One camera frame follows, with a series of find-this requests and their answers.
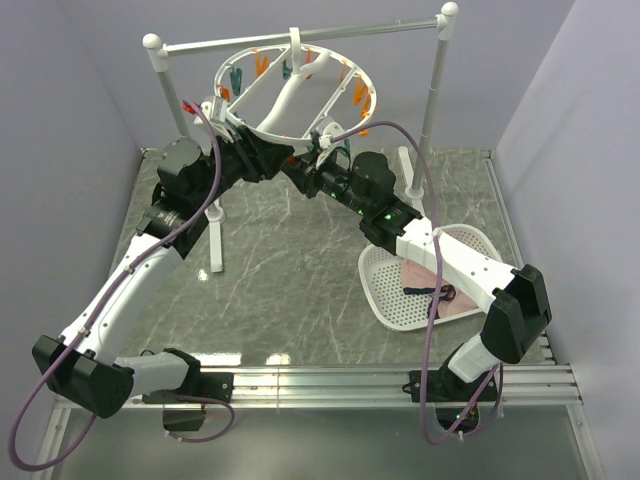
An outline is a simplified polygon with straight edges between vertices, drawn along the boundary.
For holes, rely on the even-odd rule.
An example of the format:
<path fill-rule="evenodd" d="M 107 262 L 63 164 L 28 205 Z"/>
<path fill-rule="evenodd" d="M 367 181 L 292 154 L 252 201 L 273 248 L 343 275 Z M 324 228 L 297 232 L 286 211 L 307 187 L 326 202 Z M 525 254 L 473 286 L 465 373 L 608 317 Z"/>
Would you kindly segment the white round clip hanger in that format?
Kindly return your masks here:
<path fill-rule="evenodd" d="M 355 61 L 345 55 L 302 40 L 302 34 L 292 27 L 280 39 L 260 40 L 248 37 L 238 43 L 239 50 L 227 58 L 213 78 L 213 95 L 220 96 L 218 86 L 231 92 L 227 119 L 235 127 L 245 127 L 259 138 L 304 151 L 312 144 L 311 131 L 322 119 L 331 116 L 346 131 L 360 128 L 373 119 L 378 107 L 378 92 L 371 77 Z M 314 51 L 316 72 L 310 80 L 304 78 L 301 67 L 306 49 Z M 256 77 L 254 51 L 261 50 L 270 58 L 270 66 Z M 289 80 L 282 78 L 281 64 L 286 60 L 292 68 Z M 347 74 L 339 85 L 341 61 L 348 64 Z M 229 80 L 231 67 L 243 70 L 242 94 L 233 95 Z M 361 108 L 352 103 L 356 76 L 368 85 L 368 94 L 375 96 L 372 115 L 363 120 Z"/>

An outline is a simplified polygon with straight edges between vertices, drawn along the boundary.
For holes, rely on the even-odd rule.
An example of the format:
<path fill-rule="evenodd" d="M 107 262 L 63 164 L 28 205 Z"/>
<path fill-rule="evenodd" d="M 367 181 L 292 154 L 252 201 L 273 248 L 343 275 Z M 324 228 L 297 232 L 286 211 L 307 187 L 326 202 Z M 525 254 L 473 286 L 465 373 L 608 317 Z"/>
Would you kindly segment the white perforated plastic basket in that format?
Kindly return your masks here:
<path fill-rule="evenodd" d="M 451 224 L 444 232 L 484 256 L 501 261 L 491 240 L 479 229 L 466 224 Z M 432 293 L 404 292 L 402 260 L 372 244 L 358 260 L 359 277 L 369 306 L 382 325 L 393 331 L 413 331 L 427 326 Z"/>

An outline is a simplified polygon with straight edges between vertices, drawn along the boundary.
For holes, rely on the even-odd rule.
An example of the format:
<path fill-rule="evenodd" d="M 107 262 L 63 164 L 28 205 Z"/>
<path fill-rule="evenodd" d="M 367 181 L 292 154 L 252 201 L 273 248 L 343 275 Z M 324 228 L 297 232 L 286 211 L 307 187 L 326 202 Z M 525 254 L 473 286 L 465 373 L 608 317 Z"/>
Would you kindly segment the pink underwear navy trim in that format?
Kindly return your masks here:
<path fill-rule="evenodd" d="M 433 294 L 436 292 L 437 280 L 434 272 L 409 260 L 401 262 L 400 272 L 402 290 L 405 295 L 427 295 L 433 298 Z M 464 292 L 457 290 L 450 283 L 442 281 L 438 313 L 435 319 L 444 319 L 476 309 L 476 303 Z"/>

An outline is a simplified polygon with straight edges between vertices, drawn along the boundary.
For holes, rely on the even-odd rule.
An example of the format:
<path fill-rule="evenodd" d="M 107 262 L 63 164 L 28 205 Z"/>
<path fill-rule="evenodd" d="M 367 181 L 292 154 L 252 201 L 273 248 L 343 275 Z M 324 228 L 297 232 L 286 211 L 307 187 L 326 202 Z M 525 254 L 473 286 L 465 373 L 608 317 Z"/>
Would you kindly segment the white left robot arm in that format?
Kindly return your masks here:
<path fill-rule="evenodd" d="M 168 391 L 189 402 L 202 388 L 201 363 L 175 348 L 136 358 L 120 352 L 154 292 L 208 228 L 207 206 L 243 180 L 277 175 L 291 146 L 267 142 L 242 128 L 216 139 L 210 153 L 177 140 L 158 154 L 158 182 L 120 264 L 90 305 L 58 337 L 32 349 L 48 388 L 106 419 L 137 395 Z"/>

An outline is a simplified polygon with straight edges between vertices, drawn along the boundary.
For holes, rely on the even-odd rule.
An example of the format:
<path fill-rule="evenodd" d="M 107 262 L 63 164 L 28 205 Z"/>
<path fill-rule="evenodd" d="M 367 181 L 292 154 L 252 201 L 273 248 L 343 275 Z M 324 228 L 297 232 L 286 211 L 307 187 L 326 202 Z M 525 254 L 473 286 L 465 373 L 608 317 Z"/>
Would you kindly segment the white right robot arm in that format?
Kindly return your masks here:
<path fill-rule="evenodd" d="M 358 154 L 350 168 L 313 154 L 291 156 L 282 166 L 308 198 L 322 192 L 360 215 L 360 230 L 377 247 L 414 262 L 466 294 L 486 314 L 482 330 L 458 347 L 435 373 L 433 401 L 468 401 L 498 363 L 517 364 L 552 319 L 542 273 L 495 261 L 436 230 L 394 193 L 387 158 Z"/>

